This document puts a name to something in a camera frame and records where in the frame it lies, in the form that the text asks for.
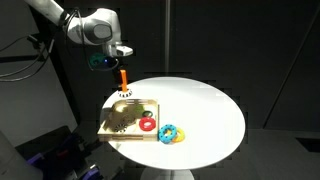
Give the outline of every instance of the red ring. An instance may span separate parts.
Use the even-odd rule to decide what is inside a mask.
[[[139,122],[139,126],[143,131],[151,131],[156,127],[156,120],[151,117],[143,117]]]

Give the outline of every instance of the white round table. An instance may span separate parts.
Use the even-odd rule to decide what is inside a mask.
[[[120,99],[155,99],[160,105],[160,128],[173,124],[185,132],[185,140],[162,142],[114,142],[110,145],[137,163],[148,166],[141,179],[193,180],[191,169],[217,163],[233,153],[245,133],[245,121],[237,104],[205,83],[176,77],[140,80],[128,85],[132,95],[115,92],[103,108]]]

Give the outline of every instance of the orange object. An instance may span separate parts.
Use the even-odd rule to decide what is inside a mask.
[[[127,88],[127,73],[126,73],[126,70],[120,70],[120,72],[121,72],[121,79],[122,79],[122,84],[121,84],[122,92],[127,92],[128,88]]]

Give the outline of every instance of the cable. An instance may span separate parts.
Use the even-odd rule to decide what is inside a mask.
[[[27,78],[30,78],[30,77],[36,75],[43,68],[43,66],[46,64],[47,60],[50,57],[51,50],[52,50],[53,43],[54,43],[54,37],[53,37],[53,39],[51,41],[47,57],[45,58],[44,62],[41,64],[41,66],[34,73],[29,74],[29,75],[24,76],[24,77],[21,77],[21,78],[16,78],[16,79],[0,79],[0,82],[17,82],[17,81],[21,81],[21,80],[24,80],[24,79],[27,79]]]
[[[65,33],[65,39],[64,39],[64,42],[65,42],[65,45],[66,45],[66,49],[67,49],[67,52],[68,54],[73,58],[73,55],[71,54],[70,52],[70,49],[69,49],[69,45],[68,45],[68,29],[69,29],[69,26],[70,26],[70,23],[71,23],[71,20],[75,17],[76,15],[76,11],[78,11],[78,9],[74,9],[72,10],[72,12],[70,13],[70,16],[66,19],[66,33]]]
[[[292,61],[291,65],[290,65],[290,67],[289,67],[289,70],[288,70],[288,72],[287,72],[287,74],[286,74],[286,76],[285,76],[285,78],[284,78],[284,80],[283,80],[283,82],[282,82],[282,84],[280,86],[278,94],[277,94],[277,96],[276,96],[276,98],[275,98],[275,100],[274,100],[274,102],[273,102],[273,104],[272,104],[272,106],[271,106],[271,108],[270,108],[270,110],[268,112],[268,115],[267,115],[267,117],[266,117],[266,119],[265,119],[265,121],[263,123],[262,129],[264,129],[267,126],[268,120],[269,120],[269,118],[270,118],[270,116],[271,116],[271,114],[273,112],[273,109],[274,109],[275,105],[277,104],[277,102],[279,100],[279,97],[280,97],[280,94],[282,93],[284,85],[286,84],[286,82],[287,82],[287,80],[288,80],[288,78],[289,78],[289,76],[290,76],[290,74],[292,72],[292,69],[293,69],[294,65],[296,64],[297,59],[298,59],[298,57],[299,57],[299,55],[300,55],[300,53],[302,51],[302,48],[303,48],[304,44],[306,43],[307,38],[309,37],[309,34],[311,32],[311,29],[312,29],[312,27],[314,25],[315,20],[317,19],[319,11],[320,11],[320,4],[318,4],[316,12],[314,13],[314,16],[313,16],[313,18],[312,18],[312,20],[311,20],[311,22],[309,24],[307,32],[306,32],[305,36],[302,39],[302,43],[300,44],[300,47],[299,47],[299,49],[297,51],[297,54],[293,58],[293,61]]]
[[[22,39],[24,39],[24,38],[27,38],[27,37],[28,37],[28,36],[23,36],[23,37],[20,37],[20,38],[14,40],[14,41],[13,41],[12,43],[10,43],[9,45],[7,45],[7,46],[5,46],[4,48],[0,49],[0,52],[8,49],[9,47],[11,47],[12,45],[14,45],[14,44],[17,43],[18,41],[20,41],[20,40],[22,40]]]
[[[83,22],[82,22],[82,17],[81,17],[81,14],[80,14],[80,10],[79,10],[79,9],[77,9],[77,14],[78,14],[78,16],[79,16],[80,26],[81,26],[81,27],[80,27],[80,34],[81,34],[81,45],[82,45],[82,49],[83,49],[84,60],[85,60],[86,63],[88,64],[90,70],[93,71],[93,69],[92,69],[91,66],[90,66],[89,61],[87,61],[87,51],[86,51],[85,43],[84,43]]]
[[[45,50],[45,47],[43,47],[43,49],[39,52],[38,57],[37,57],[31,64],[29,64],[28,66],[26,66],[26,67],[24,67],[24,68],[22,68],[22,69],[20,69],[20,70],[18,70],[18,71],[12,72],[12,73],[1,74],[1,75],[0,75],[0,78],[12,76],[12,75],[16,75],[16,74],[18,74],[18,73],[20,73],[20,72],[22,72],[22,71],[24,71],[24,70],[29,69],[29,68],[32,67],[38,60],[40,60],[40,58],[42,57],[42,54],[43,54],[44,50]]]

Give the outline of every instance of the wooden tray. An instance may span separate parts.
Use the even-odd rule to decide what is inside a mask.
[[[139,121],[144,111],[151,111],[156,127],[143,131]],[[159,105],[151,99],[126,99],[113,104],[104,112],[104,121],[98,131],[100,141],[158,141]]]

